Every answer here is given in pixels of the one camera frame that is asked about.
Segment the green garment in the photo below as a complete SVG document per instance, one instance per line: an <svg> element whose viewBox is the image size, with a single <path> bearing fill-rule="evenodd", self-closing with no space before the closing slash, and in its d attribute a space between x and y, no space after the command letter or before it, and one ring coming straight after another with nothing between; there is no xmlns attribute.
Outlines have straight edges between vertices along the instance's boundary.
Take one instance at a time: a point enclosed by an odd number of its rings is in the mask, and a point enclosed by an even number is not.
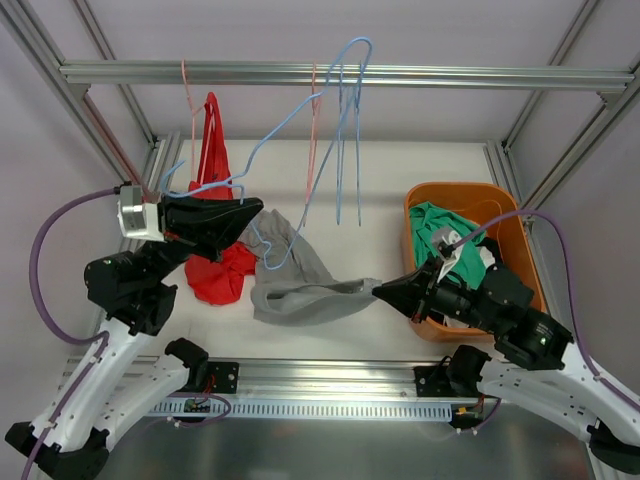
<svg viewBox="0 0 640 480"><path fill-rule="evenodd" d="M416 259L416 266L422 265L428 258L437 255L431 244L431 235L442 227L451 227L464 237L477 228L477 225L457 213L436 207L426 202L409 209L411 220L411 237ZM478 288L484 278L485 268L476 245L482 241L484 233L467 242L462 248L462 255L452 271L456 272L471 288ZM459 283L455 277L450 280Z"/></svg>

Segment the red garment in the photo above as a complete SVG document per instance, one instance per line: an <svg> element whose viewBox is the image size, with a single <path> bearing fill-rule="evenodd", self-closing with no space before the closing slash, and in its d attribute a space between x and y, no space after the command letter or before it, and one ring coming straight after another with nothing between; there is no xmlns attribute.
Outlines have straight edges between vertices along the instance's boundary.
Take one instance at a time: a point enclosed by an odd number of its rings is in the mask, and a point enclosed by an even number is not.
<svg viewBox="0 0 640 480"><path fill-rule="evenodd" d="M218 101L213 93L207 96L205 104L204 139L200 152L198 179L202 183L224 180L231 176L227 150L224 146L222 119ZM200 188L200 183L191 182L189 191ZM230 188L216 187L196 193L196 198L210 200L231 200ZM254 275L256 257L246 247L236 242L222 252L222 262L210 262L206 258L192 255L184 266L187 283L198 300L212 305L226 305L236 302L242 294L245 275Z"/></svg>

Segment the gray garment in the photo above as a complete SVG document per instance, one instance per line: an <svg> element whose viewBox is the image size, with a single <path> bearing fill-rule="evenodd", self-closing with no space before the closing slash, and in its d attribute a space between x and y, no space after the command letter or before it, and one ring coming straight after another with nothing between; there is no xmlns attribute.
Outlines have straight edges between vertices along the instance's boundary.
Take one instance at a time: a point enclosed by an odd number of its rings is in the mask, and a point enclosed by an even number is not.
<svg viewBox="0 0 640 480"><path fill-rule="evenodd" d="M271 242L269 265L282 262L295 230L277 210L262 211L254 219L262 240ZM364 278L348 282L334 280L320 257L299 236L282 267L268 270L264 254L268 246L260 242L251 225L240 236L258 260L256 285L251 290L254 318L277 325L318 325L352 315L368 307L379 280Z"/></svg>
<svg viewBox="0 0 640 480"><path fill-rule="evenodd" d="M379 280L363 278L331 284L276 282L251 290L254 318L278 325L318 325L353 315L376 299Z"/></svg>
<svg viewBox="0 0 640 480"><path fill-rule="evenodd" d="M271 242L271 250L267 258L270 266L282 262L291 241L295 237L295 230L277 210L261 211L253 219L262 240ZM256 283L273 283L278 281L302 282L302 283L331 283L335 282L326 269L320 257L302 236L296 239L296 243L282 267L277 270L268 270L264 265L264 254L268 246L260 242L251 225L240 235L239 239L245 246L258 257L256 262Z"/></svg>

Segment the orange bin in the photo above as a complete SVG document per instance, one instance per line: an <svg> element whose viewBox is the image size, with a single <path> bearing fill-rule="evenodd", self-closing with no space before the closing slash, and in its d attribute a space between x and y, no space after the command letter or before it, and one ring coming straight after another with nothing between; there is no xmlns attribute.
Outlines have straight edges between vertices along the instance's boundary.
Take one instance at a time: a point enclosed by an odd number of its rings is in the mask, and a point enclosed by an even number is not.
<svg viewBox="0 0 640 480"><path fill-rule="evenodd" d="M431 202L438 207L451 210L478 225L517 209L511 195L487 183L423 183L414 187L407 194L404 202L405 230L402 244L406 273L416 268L409 209L424 202ZM533 290L531 306L545 311L540 281L521 219L512 217L504 220L489 228L487 235L498 241L505 265L520 277L522 283ZM446 327L431 318L419 324L413 322L410 324L421 338L429 341L461 342L493 339L482 330Z"/></svg>

